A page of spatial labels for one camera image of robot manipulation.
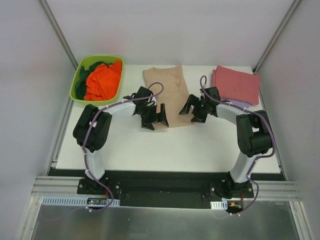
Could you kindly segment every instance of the red folded cloth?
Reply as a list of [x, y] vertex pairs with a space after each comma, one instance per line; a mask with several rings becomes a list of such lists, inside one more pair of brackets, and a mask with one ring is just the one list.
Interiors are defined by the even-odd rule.
[[220, 65], [212, 72], [212, 86], [218, 88], [222, 99], [234, 99], [257, 105], [259, 85], [259, 75], [235, 71]]

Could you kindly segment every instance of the green basket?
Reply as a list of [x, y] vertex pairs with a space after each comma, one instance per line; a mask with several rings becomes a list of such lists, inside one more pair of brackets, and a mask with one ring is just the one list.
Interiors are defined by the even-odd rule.
[[[89, 67], [92, 64], [94, 64], [96, 62], [103, 61], [105, 63], [113, 63], [114, 64], [116, 62], [116, 60], [119, 60], [122, 63], [122, 72], [121, 72], [119, 87], [118, 87], [118, 90], [116, 91], [116, 94], [115, 94], [114, 98], [112, 98], [110, 100], [105, 100], [105, 101], [85, 101], [85, 100], [77, 99], [75, 86], [76, 86], [76, 83], [80, 79], [80, 68], [81, 68], [81, 66], [84, 66], [84, 68], [87, 70], [87, 69], [89, 69]], [[78, 103], [81, 103], [81, 104], [84, 104], [84, 105], [92, 104], [94, 106], [104, 106], [104, 105], [109, 105], [109, 104], [112, 104], [112, 103], [116, 102], [117, 98], [118, 98], [118, 93], [119, 93], [119, 89], [120, 89], [120, 86], [121, 86], [121, 82], [122, 82], [123, 68], [124, 68], [124, 61], [119, 56], [109, 56], [109, 55], [86, 56], [84, 59], [81, 60], [81, 62], [79, 63], [79, 66], [76, 69], [76, 72], [74, 74], [72, 86], [71, 86], [71, 89], [70, 89], [70, 98], [72, 100], [78, 102]]]

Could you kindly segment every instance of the white backdrop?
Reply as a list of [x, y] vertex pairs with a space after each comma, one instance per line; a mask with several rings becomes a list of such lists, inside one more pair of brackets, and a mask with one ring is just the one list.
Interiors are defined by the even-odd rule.
[[36, 0], [0, 2], [0, 239], [15, 240], [74, 68]]
[[320, 1], [302, 1], [262, 65], [260, 87], [289, 180], [320, 239]]
[[47, 0], [79, 62], [255, 67], [292, 0]]

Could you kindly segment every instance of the clothing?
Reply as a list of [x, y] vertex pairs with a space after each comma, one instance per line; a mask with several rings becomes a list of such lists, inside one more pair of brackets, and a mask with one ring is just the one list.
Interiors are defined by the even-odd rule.
[[87, 78], [89, 77], [90, 73], [96, 70], [96, 68], [101, 64], [105, 64], [107, 67], [109, 67], [109, 65], [112, 65], [112, 63], [98, 61], [89, 66], [89, 70], [85, 70], [85, 67], [81, 66], [79, 71], [79, 81], [77, 81], [74, 86], [75, 96], [77, 99], [84, 100], [84, 97], [87, 94]]
[[259, 104], [260, 76], [235, 71], [218, 65], [212, 73], [212, 86], [217, 87], [222, 99]]
[[86, 101], [105, 101], [113, 99], [118, 91], [122, 73], [122, 63], [116, 60], [107, 67], [100, 64], [86, 80]]
[[[160, 82], [164, 86], [163, 92], [156, 99], [157, 113], [160, 112], [160, 104], [165, 104], [166, 118], [169, 123], [169, 128], [182, 126], [191, 126], [193, 118], [192, 114], [179, 115], [179, 112], [184, 107], [189, 91], [185, 82], [182, 66], [178, 65], [172, 68], [150, 68], [142, 71], [146, 87], [149, 87], [154, 82]], [[153, 85], [150, 90], [156, 94], [160, 92], [161, 86]], [[155, 124], [154, 129], [166, 129], [162, 124]]]

